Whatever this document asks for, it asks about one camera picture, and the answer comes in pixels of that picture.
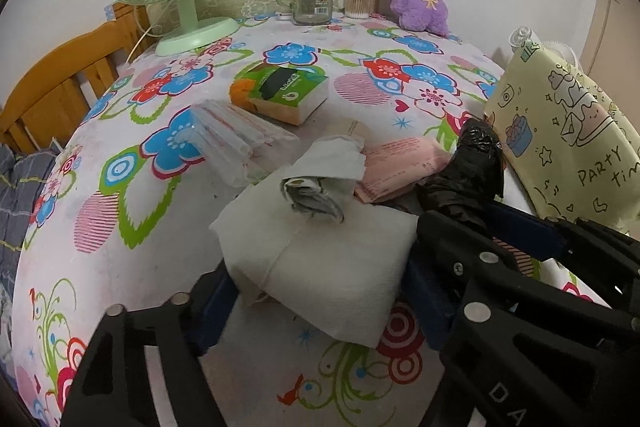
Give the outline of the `clear plastic straw pack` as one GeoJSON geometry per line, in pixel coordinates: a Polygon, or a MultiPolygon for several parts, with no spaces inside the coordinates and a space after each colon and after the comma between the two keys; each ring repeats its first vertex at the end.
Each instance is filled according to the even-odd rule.
{"type": "Polygon", "coordinates": [[[297,136],[238,106],[206,100],[190,107],[188,141],[225,184],[246,187],[291,165],[297,136]]]}

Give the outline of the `pink packet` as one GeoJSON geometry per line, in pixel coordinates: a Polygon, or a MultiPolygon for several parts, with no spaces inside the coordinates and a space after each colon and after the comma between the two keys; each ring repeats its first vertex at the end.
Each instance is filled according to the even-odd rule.
{"type": "Polygon", "coordinates": [[[364,149],[366,171],[355,188],[365,204],[406,194],[428,176],[446,167],[451,154],[427,136],[405,138],[364,149]]]}

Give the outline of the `white standing fan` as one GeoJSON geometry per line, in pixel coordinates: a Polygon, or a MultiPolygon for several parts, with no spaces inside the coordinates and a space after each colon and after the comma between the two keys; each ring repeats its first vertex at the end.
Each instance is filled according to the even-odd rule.
{"type": "Polygon", "coordinates": [[[536,49],[543,46],[558,57],[561,57],[568,64],[578,69],[582,68],[576,53],[570,46],[562,42],[541,40],[536,32],[527,26],[520,26],[512,32],[509,37],[509,46],[514,55],[521,55],[524,62],[528,60],[536,49]]]}

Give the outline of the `black plastic bag roll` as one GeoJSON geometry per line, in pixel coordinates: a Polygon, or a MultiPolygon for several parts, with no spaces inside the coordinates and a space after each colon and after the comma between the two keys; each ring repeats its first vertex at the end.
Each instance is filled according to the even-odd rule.
{"type": "Polygon", "coordinates": [[[495,198],[503,196],[503,153],[487,121],[470,118],[462,126],[448,164],[392,200],[393,208],[421,216],[435,210],[468,228],[484,228],[495,198]]]}

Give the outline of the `grey plaid pillow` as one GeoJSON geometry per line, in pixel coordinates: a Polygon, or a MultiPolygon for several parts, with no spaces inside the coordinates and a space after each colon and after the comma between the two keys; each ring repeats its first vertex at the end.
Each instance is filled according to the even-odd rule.
{"type": "Polygon", "coordinates": [[[1,145],[0,239],[1,285],[13,295],[18,260],[37,197],[58,154],[45,148],[30,155],[18,155],[1,145]]]}

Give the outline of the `green orange tissue pack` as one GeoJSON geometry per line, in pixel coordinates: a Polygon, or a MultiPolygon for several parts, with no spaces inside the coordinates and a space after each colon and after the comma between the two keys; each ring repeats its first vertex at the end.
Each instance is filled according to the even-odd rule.
{"type": "Polygon", "coordinates": [[[329,98],[329,79],[314,66],[258,64],[236,76],[229,96],[247,112],[299,127],[329,98]]]}

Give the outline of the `yellow cartoon storage box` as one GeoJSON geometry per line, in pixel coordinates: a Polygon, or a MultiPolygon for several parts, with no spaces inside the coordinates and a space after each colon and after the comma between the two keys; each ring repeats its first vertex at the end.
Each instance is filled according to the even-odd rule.
{"type": "Polygon", "coordinates": [[[513,54],[485,115],[539,217],[638,225],[638,132],[580,69],[543,46],[513,54]]]}

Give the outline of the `silver foil pad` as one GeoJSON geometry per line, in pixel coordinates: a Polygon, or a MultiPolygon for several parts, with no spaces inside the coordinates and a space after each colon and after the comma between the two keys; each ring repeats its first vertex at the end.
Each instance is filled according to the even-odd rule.
{"type": "Polygon", "coordinates": [[[298,176],[283,179],[280,191],[294,211],[324,216],[341,223],[349,187],[345,180],[298,176]]]}

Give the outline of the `white tissue stack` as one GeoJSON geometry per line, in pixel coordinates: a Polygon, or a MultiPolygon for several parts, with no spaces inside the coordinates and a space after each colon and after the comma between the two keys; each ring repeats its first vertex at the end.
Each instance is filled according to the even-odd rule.
{"type": "Polygon", "coordinates": [[[210,225],[244,303],[282,303],[336,340],[373,348],[384,332],[416,238],[416,216],[363,204],[362,143],[346,135],[312,143],[295,164],[247,187],[210,225]],[[350,184],[344,221],[294,211],[283,179],[316,176],[350,184]]]}

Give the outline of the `beige door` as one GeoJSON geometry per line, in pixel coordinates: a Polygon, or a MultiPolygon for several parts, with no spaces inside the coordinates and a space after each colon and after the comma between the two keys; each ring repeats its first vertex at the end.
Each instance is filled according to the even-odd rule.
{"type": "Polygon", "coordinates": [[[639,94],[639,0],[597,0],[580,61],[616,102],[639,94]]]}

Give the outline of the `floral tablecloth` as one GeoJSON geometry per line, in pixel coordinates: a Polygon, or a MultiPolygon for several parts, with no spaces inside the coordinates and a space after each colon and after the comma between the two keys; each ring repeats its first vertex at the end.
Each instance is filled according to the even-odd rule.
{"type": "MultiPolygon", "coordinates": [[[[428,136],[452,150],[502,70],[456,37],[381,17],[300,27],[244,20],[205,49],[146,52],[94,104],[35,202],[14,289],[15,380],[29,412],[60,423],[105,308],[156,306],[218,261],[209,225],[234,199],[184,139],[190,108],[245,89],[257,66],[302,68],[328,97],[298,129],[342,119],[376,143],[428,136]]],[[[233,426],[414,426],[440,373],[406,306],[376,348],[341,343],[277,303],[236,310],[205,361],[233,426]]]]}

